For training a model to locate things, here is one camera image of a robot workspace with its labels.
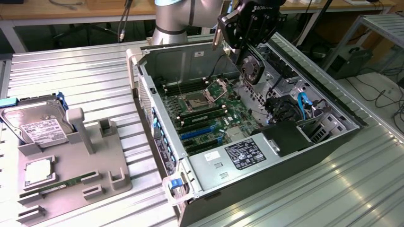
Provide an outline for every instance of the metal workbench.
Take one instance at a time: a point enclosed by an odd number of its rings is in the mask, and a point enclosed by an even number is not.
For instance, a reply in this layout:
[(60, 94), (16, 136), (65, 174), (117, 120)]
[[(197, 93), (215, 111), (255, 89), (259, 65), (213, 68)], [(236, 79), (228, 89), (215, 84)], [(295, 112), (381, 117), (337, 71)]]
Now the metal workbench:
[(336, 49), (324, 61), (323, 69), (325, 71), (331, 67), (333, 60), (339, 55), (340, 49), (347, 45), (349, 39), (356, 33), (359, 26), (361, 25), (364, 25), (369, 30), (377, 32), (384, 38), (391, 40), (397, 46), (401, 47), (401, 49), (404, 49), (404, 14), (361, 15), (357, 17)]
[[(273, 40), (369, 126), (325, 160), (263, 192), (207, 217), (193, 226), (347, 226), (404, 224), (404, 141), (392, 127), (345, 94), (340, 85), (279, 35)], [(131, 99), (125, 50), (145, 42), (16, 54), (8, 96), (44, 95), (60, 90), (69, 106), (81, 107), (85, 123), (112, 117), (117, 122), (129, 166), (131, 191), (80, 208), (39, 226), (176, 226), (161, 179)], [(16, 139), (1, 131), (0, 226), (19, 209), (13, 191)]]

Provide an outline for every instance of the motherboard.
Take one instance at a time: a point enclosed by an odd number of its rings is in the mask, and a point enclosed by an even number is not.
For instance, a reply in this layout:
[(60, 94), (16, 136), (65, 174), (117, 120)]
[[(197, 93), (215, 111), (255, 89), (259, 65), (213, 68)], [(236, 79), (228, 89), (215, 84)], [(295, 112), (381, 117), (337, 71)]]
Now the motherboard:
[(237, 95), (240, 88), (225, 79), (163, 88), (163, 103), (189, 155), (248, 137), (259, 128)]

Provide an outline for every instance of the hard drive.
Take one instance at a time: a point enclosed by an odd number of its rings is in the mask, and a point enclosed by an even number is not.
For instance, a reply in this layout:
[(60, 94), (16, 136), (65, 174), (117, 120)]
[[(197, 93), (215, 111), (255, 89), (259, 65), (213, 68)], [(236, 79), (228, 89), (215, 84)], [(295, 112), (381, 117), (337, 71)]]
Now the hard drive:
[(36, 143), (41, 148), (68, 141), (73, 126), (67, 121), (63, 95), (0, 100), (0, 119), (23, 144)]

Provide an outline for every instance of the barcode label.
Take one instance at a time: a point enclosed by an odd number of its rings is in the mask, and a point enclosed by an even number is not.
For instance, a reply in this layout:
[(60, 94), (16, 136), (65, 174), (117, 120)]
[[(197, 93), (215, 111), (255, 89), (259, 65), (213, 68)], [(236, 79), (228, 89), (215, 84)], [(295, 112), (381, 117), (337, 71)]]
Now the barcode label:
[(21, 125), (21, 128), (36, 144), (49, 143), (67, 138), (56, 119)]

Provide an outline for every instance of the wooden table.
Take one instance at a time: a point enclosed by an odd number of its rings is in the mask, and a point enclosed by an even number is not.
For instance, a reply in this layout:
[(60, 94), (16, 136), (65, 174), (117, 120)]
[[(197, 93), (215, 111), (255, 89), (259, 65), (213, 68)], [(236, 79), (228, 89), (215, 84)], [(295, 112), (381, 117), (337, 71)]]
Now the wooden table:
[[(387, 13), (395, 3), (391, 2), (391, 0), (381, 0), (381, 2), (384, 4), (383, 13)], [(155, 19), (155, 1), (135, 0), (133, 3), (135, 7), (131, 8), (128, 20), (135, 21)], [(308, 9), (308, 13), (315, 14), (309, 20), (297, 44), (300, 44), (307, 37), (308, 31), (313, 25), (315, 19), (319, 16), (324, 3), (325, 0), (323, 0), (323, 3), (320, 4), (312, 4)], [(71, 10), (67, 7), (51, 4), (48, 0), (25, 0), (24, 4), (16, 5), (0, 4), (0, 17), (3, 18), (3, 20), (0, 20), (0, 29), (3, 30), (7, 40), (11, 43), (13, 51), (16, 53), (27, 52), (24, 43), (21, 42), (13, 29), (16, 26), (112, 22), (120, 20), (123, 13), (123, 9), (89, 10), (87, 5), (79, 5), (76, 7), (77, 10)], [(301, 3), (291, 3), (287, 1), (281, 6), (281, 13), (304, 13), (307, 8), (308, 5)], [(375, 10), (373, 5), (353, 6), (344, 0), (333, 0), (327, 12), (368, 10)]]

